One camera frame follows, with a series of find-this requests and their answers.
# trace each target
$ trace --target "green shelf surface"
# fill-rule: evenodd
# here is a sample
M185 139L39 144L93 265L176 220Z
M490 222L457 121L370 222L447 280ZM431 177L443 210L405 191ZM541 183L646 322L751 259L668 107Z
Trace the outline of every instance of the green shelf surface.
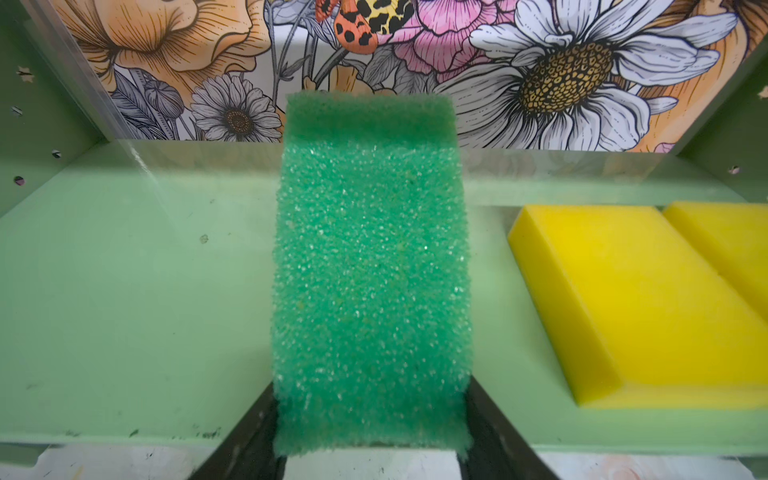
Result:
M0 218L0 442L220 442L271 378L280 153L113 142ZM475 375L538 449L765 454L768 410L573 403L506 243L517 206L742 201L630 158L465 152Z

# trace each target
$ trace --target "yellow foam block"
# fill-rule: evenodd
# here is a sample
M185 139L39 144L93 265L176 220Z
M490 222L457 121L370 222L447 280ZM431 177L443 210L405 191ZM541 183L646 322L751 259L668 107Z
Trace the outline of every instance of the yellow foam block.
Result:
M768 407L768 323L653 207L525 207L509 243L576 402Z
M664 216L768 319L768 205L675 202Z

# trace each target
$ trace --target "small daisy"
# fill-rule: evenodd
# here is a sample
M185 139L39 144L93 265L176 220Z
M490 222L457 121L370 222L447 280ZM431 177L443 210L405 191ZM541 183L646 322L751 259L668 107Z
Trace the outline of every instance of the small daisy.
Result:
M208 140L277 142L282 136L272 100L239 75L207 79L192 102L195 122Z
M645 28L672 0L520 0L515 24L483 25L469 41L495 63L477 65L435 91L454 99L459 143L469 147L624 151L648 132L672 97L644 99L643 86L672 85L720 57L702 47L728 35L731 13ZM623 90L612 75L628 81Z

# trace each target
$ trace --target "floral wallpaper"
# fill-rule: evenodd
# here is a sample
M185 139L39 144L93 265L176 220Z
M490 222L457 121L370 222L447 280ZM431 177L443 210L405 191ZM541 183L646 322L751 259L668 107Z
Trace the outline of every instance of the floral wallpaper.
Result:
M316 89L449 95L466 147L666 152L768 30L768 0L51 1L168 140L279 142Z

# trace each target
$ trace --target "green scouring pad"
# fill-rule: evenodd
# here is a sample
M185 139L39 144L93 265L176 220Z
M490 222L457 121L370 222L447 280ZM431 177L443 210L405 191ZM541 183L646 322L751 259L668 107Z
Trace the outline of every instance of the green scouring pad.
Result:
M275 451L466 451L467 223L436 96L289 97L278 193Z

